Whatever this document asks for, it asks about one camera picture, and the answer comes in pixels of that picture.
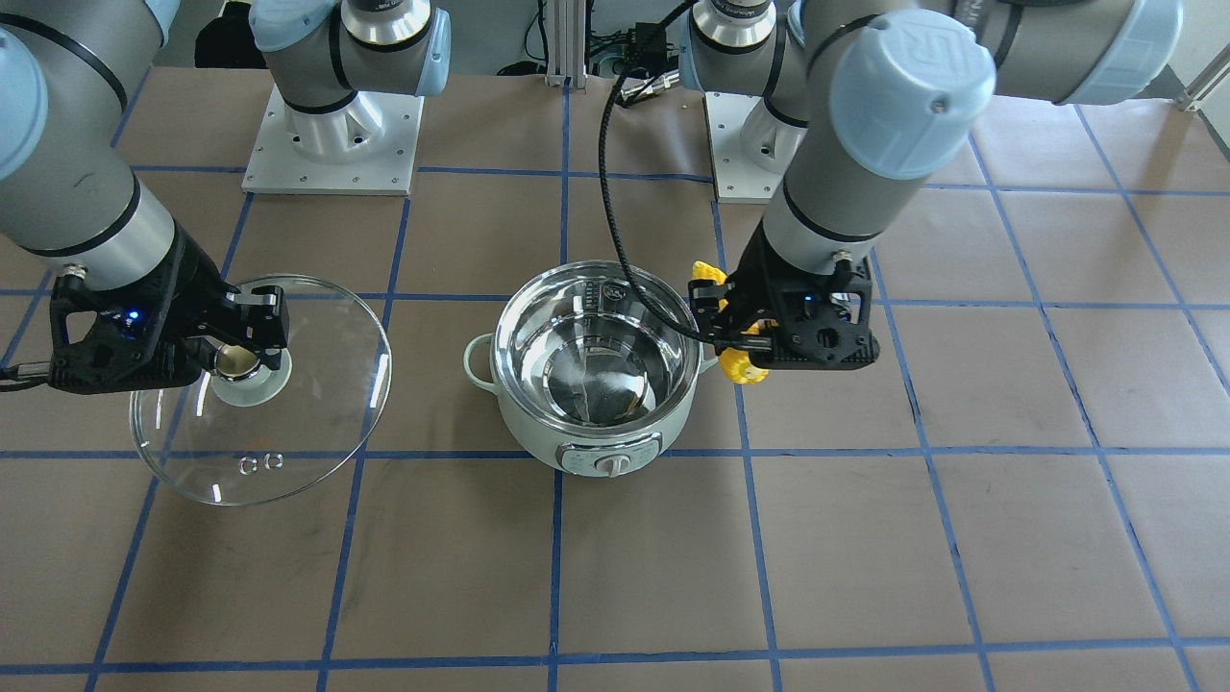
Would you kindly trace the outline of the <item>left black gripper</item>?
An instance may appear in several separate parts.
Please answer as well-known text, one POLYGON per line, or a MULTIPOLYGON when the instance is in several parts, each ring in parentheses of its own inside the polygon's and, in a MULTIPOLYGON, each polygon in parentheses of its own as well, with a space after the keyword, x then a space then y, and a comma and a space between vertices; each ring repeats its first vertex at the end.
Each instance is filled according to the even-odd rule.
POLYGON ((769 371, 855 371, 873 364, 879 343, 870 324, 871 297, 868 261, 839 259, 835 270, 817 275, 784 259, 761 231, 752 234, 729 281, 688 281, 695 323, 715 323, 716 354, 750 352, 752 364, 769 371))

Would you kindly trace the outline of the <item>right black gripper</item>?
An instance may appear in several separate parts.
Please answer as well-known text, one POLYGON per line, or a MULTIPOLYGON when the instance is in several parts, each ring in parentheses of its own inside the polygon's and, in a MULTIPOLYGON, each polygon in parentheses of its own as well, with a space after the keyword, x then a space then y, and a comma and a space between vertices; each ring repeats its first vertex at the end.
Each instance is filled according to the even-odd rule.
POLYGON ((232 293, 184 227, 175 229, 164 261, 134 284, 95 290, 81 277, 58 277, 49 318, 48 383, 73 395, 175 388, 196 382, 202 369, 223 382, 246 383, 283 371, 288 345, 284 289, 266 284, 232 293), (209 334, 228 302, 248 345, 209 334))

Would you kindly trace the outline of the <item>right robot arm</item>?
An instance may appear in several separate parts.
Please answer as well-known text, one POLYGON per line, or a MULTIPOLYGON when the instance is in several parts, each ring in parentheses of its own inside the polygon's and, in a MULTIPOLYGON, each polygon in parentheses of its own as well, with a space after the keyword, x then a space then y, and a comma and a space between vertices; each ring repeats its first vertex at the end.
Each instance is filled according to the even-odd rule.
MULTIPOLYGON (((114 150, 176 1, 2 4, 2 234, 57 270, 52 352, 2 390, 180 388, 209 374, 237 407, 293 372, 280 286, 234 286, 114 150)), ((250 161, 260 193, 408 193, 422 101, 450 74, 430 1, 255 1, 273 112, 250 161)))

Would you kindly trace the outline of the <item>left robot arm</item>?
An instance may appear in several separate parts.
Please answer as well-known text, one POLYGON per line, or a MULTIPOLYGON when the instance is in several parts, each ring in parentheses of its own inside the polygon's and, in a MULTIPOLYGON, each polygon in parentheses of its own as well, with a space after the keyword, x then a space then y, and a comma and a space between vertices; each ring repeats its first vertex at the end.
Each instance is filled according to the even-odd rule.
POLYGON ((756 96, 795 133, 724 279, 694 279, 700 340, 752 368, 879 355, 870 252, 996 95, 1119 104, 1164 70, 1180 1, 694 1, 689 87, 756 96))

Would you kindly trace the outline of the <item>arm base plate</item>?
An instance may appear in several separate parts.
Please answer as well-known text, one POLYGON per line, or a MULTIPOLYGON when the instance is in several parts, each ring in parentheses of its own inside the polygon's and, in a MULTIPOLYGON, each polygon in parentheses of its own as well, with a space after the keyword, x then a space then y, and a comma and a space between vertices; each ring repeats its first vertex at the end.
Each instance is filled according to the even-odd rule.
POLYGON ((255 194, 407 197, 426 98, 360 91, 342 109, 292 109, 273 88, 246 165, 255 194))
POLYGON ((804 127, 779 119, 763 98, 708 91, 704 109, 721 203, 766 205, 772 200, 804 127))

